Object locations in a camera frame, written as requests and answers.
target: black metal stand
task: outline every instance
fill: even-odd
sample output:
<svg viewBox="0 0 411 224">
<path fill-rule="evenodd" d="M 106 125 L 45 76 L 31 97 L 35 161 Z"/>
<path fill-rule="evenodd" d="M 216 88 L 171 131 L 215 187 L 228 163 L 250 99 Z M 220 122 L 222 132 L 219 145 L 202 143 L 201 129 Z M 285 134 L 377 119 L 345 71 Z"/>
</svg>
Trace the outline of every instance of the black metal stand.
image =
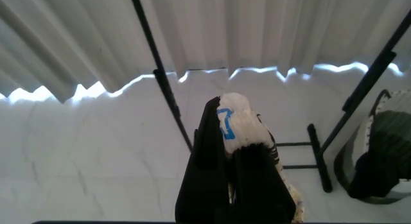
<svg viewBox="0 0 411 224">
<path fill-rule="evenodd" d="M 157 79 L 161 91 L 167 101 L 167 104 L 173 113 L 174 119 L 176 120 L 181 134 L 186 140 L 189 150 L 192 150 L 192 145 L 188 138 L 186 129 L 182 124 L 180 118 L 179 107 L 175 102 L 174 95 L 172 93 L 170 84 L 168 82 L 166 72 L 161 62 L 159 52 L 156 48 L 152 32 L 148 25 L 146 16 L 144 14 L 143 7 L 140 0 L 132 0 L 134 8 L 136 9 L 137 16 L 139 17 L 141 26 L 143 27 L 144 34 L 146 35 L 148 45 L 150 46 L 152 55 L 154 57 L 157 68 L 153 73 Z M 400 38 L 407 31 L 408 27 L 411 25 L 411 10 L 408 12 L 407 16 L 401 22 L 397 30 L 394 32 L 390 40 L 387 42 L 381 53 L 377 56 L 374 63 L 370 66 L 369 70 L 362 78 L 361 82 L 357 85 L 354 92 L 348 97 L 347 101 L 344 103 L 342 110 L 345 114 L 342 116 L 341 120 L 337 123 L 336 127 L 333 129 L 331 134 L 328 136 L 324 144 L 320 147 L 320 143 L 313 124 L 308 125 L 307 131 L 310 137 L 310 142 L 293 142 L 293 143 L 278 143 L 277 147 L 282 146 L 311 146 L 313 148 L 316 165 L 294 165 L 294 166 L 284 166 L 284 169 L 315 169 L 319 170 L 322 188 L 325 192 L 330 193 L 333 190 L 331 185 L 331 180 L 327 171 L 327 166 L 324 161 L 324 152 L 327 150 L 328 146 L 333 142 L 334 138 L 338 135 L 344 125 L 347 123 L 348 119 L 352 116 L 354 111 L 360 105 L 364 97 L 368 94 L 380 76 L 383 74 L 384 70 L 396 57 L 395 52 L 392 51 L 394 46 L 398 43 Z"/>
</svg>

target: pleated curtain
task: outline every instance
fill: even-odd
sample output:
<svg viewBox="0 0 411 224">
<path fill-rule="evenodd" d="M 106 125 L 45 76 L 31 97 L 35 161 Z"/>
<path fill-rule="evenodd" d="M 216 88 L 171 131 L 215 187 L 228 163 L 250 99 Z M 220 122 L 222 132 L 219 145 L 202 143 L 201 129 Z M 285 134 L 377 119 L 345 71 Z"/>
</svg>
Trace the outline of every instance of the pleated curtain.
<svg viewBox="0 0 411 224">
<path fill-rule="evenodd" d="M 411 0 L 141 0 L 167 71 L 370 64 Z M 0 93 L 116 92 L 156 68 L 131 0 L 0 0 Z M 411 31 L 395 64 L 411 64 Z"/>
</svg>

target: fabric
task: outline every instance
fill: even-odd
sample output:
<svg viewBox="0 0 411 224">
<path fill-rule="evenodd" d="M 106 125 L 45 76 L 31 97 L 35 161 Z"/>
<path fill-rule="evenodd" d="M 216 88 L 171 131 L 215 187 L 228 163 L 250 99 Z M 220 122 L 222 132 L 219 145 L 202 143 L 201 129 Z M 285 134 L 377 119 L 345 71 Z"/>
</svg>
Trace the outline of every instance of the fabric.
<svg viewBox="0 0 411 224">
<path fill-rule="evenodd" d="M 385 197 L 411 178 L 411 91 L 383 91 L 370 112 L 368 151 L 357 161 L 348 193 L 353 198 Z"/>
<path fill-rule="evenodd" d="M 166 71 L 370 64 L 411 0 L 141 0 Z M 0 0 L 0 93 L 120 90 L 156 66 L 131 0 Z M 411 62 L 411 32 L 394 51 Z"/>
<path fill-rule="evenodd" d="M 223 94 L 220 99 L 220 106 L 217 108 L 217 114 L 220 120 L 220 129 L 223 133 L 225 151 L 229 158 L 235 150 L 251 148 L 250 146 L 258 143 L 264 144 L 270 150 L 274 167 L 280 174 L 295 203 L 296 210 L 292 223 L 302 223 L 304 221 L 304 207 L 301 196 L 284 176 L 283 165 L 279 159 L 275 140 L 268 128 L 262 123 L 261 116 L 252 110 L 248 99 L 235 92 Z"/>
</svg>

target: metal rack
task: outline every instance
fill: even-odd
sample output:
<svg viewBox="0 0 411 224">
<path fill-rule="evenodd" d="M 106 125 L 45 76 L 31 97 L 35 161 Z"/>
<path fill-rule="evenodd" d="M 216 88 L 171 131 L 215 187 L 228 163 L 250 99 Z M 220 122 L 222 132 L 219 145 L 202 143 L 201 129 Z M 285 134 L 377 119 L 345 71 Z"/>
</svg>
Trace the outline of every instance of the metal rack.
<svg viewBox="0 0 411 224">
<path fill-rule="evenodd" d="M 150 26 L 148 24 L 147 18 L 144 14 L 143 7 L 141 5 L 140 0 L 132 0 L 134 8 L 136 9 L 137 16 L 140 20 L 141 26 L 143 28 L 144 34 L 146 36 L 148 45 L 151 49 L 152 55 L 154 57 L 155 63 L 157 65 L 157 69 L 153 71 L 155 79 L 161 88 L 161 91 L 164 95 L 164 98 L 167 101 L 167 104 L 173 114 L 177 125 L 181 131 L 181 134 L 184 137 L 184 140 L 187 143 L 189 150 L 193 149 L 189 137 L 187 135 L 187 131 L 184 128 L 184 125 L 181 121 L 181 115 L 179 111 L 179 107 L 175 101 L 173 91 L 170 87 L 170 83 L 168 82 L 166 71 L 164 70 L 164 66 L 162 65 L 161 58 L 159 52 L 157 50 L 157 46 L 155 45 L 154 38 L 152 32 L 150 30 Z M 357 109 L 359 104 L 362 102 L 364 97 L 368 94 L 368 92 L 372 89 L 374 84 L 378 81 L 380 76 L 383 74 L 384 70 L 388 67 L 388 65 L 393 61 L 396 57 L 396 53 L 392 51 L 395 45 L 398 43 L 400 38 L 404 35 L 407 31 L 408 27 L 411 25 L 411 10 L 408 12 L 407 16 L 403 19 L 401 24 L 398 26 L 397 30 L 391 36 L 390 40 L 387 42 L 381 53 L 377 56 L 375 61 L 370 66 L 367 73 L 362 78 L 361 82 L 356 86 L 354 92 L 348 97 L 347 101 L 344 103 L 342 110 L 345 114 L 341 117 L 340 121 L 334 127 L 331 134 L 328 136 L 324 144 L 321 146 L 318 140 L 315 127 L 313 124 L 308 125 L 307 131 L 310 137 L 310 142 L 290 142 L 290 143 L 277 143 L 277 147 L 283 146 L 311 146 L 316 164 L 314 165 L 292 165 L 292 166 L 284 166 L 284 169 L 318 169 L 322 188 L 325 192 L 330 193 L 333 190 L 331 185 L 331 180 L 329 178 L 329 174 L 327 171 L 327 166 L 324 161 L 324 152 L 327 150 L 329 145 L 333 142 L 334 138 L 338 135 L 344 125 L 347 123 L 348 119 L 352 116 L 354 111 Z"/>
</svg>

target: white marble floor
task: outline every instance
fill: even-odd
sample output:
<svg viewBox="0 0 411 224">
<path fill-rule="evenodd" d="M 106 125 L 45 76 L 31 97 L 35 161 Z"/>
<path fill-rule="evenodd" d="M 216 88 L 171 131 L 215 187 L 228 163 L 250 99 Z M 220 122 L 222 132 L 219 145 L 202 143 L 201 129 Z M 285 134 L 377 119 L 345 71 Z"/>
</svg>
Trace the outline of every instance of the white marble floor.
<svg viewBox="0 0 411 224">
<path fill-rule="evenodd" d="M 308 78 L 275 71 L 190 72 L 179 83 L 169 75 L 190 136 L 205 103 L 224 92 L 246 95 L 278 142 L 320 141 L 342 115 L 341 106 L 363 72 L 317 69 Z M 351 199 L 332 170 L 335 153 L 384 88 L 411 85 L 411 73 L 386 71 L 341 135 L 326 152 L 334 191 L 322 191 L 314 169 L 287 170 L 303 195 L 306 221 L 410 222 L 411 198 L 391 205 Z M 118 97 L 0 101 L 0 223 L 38 220 L 173 221 L 174 205 L 189 158 L 186 144 L 157 82 L 146 78 Z M 314 163 L 310 148 L 281 148 L 283 164 Z"/>
</svg>

